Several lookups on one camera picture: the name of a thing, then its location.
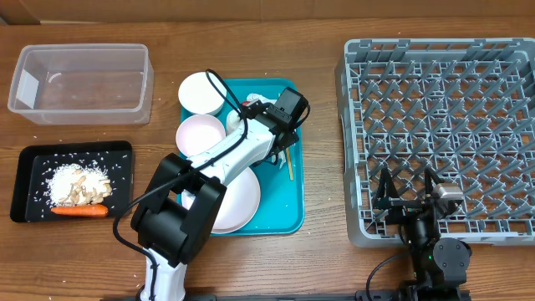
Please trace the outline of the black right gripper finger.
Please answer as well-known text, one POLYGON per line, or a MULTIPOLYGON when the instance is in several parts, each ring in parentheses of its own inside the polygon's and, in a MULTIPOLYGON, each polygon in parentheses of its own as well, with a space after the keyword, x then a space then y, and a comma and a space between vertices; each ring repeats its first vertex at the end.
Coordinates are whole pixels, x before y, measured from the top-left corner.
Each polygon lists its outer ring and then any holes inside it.
POLYGON ((395 198, 395 184, 387 167, 381 170, 379 187, 375 194, 377 200, 385 197, 395 198))
POLYGON ((430 168, 424 170, 424 184, 426 196, 439 196, 439 190, 444 181, 430 168))

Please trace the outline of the pink small bowl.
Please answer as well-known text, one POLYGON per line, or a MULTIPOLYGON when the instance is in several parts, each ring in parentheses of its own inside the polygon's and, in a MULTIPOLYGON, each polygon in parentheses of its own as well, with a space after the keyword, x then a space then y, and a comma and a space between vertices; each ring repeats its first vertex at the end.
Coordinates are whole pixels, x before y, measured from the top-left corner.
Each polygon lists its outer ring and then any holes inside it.
POLYGON ((186 118, 176 131, 176 145, 185 157, 207 151, 226 137, 219 119, 212 115, 193 115, 186 118))

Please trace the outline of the white bowl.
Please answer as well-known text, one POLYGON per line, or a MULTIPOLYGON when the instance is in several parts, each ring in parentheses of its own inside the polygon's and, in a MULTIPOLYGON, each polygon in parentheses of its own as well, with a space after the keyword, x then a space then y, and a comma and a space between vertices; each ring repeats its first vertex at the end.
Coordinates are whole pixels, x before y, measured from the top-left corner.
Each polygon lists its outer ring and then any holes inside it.
POLYGON ((177 96, 182 107, 193 115, 216 115, 222 109, 227 95, 222 82, 214 75, 198 72, 186 77, 180 84, 177 96))

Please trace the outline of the orange carrot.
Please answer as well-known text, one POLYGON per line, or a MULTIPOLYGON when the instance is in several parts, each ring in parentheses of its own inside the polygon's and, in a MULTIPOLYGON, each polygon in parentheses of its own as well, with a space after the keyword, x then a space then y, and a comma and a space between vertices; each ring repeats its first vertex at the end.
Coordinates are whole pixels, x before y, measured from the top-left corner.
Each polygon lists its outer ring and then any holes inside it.
POLYGON ((95 204, 76 207, 53 207, 51 212, 69 217, 107 217, 109 211, 106 206, 95 204))

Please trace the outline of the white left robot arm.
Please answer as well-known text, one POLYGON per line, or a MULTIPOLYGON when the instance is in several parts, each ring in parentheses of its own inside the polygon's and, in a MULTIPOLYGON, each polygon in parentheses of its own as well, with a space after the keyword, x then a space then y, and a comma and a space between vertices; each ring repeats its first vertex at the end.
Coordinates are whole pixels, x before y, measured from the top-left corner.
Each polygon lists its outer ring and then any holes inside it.
POLYGON ((134 201, 130 226, 146 258, 139 300, 182 300, 187 265, 206 244, 227 186, 249 166, 298 142, 310 105, 286 88, 274 103, 242 105, 240 125, 211 149, 187 159, 169 154, 144 195, 134 201))

